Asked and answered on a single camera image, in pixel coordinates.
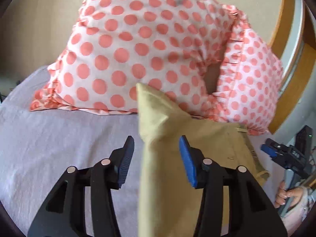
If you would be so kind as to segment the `person right hand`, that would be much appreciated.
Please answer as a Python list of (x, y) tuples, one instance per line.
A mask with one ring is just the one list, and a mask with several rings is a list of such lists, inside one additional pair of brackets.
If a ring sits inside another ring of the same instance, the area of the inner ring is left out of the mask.
[(302, 199), (304, 194), (304, 189), (301, 187), (296, 187), (294, 189), (285, 190), (285, 183), (281, 181), (278, 191), (276, 193), (274, 207), (279, 208), (282, 205), (285, 205), (286, 200), (293, 198), (290, 207), (296, 206)]

